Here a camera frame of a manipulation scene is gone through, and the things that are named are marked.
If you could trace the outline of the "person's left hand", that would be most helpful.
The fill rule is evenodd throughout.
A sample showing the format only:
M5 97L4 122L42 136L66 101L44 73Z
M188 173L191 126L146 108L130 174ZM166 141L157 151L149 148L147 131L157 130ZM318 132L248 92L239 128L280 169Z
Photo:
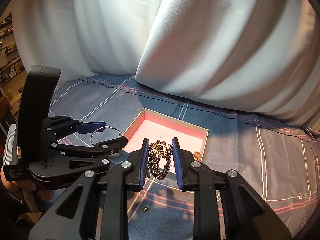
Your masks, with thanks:
M23 199L23 192L36 192L38 196L44 200L49 201L53 198L54 192L46 189L37 189L36 184L31 180L7 181L1 168L1 182L3 186L18 199Z

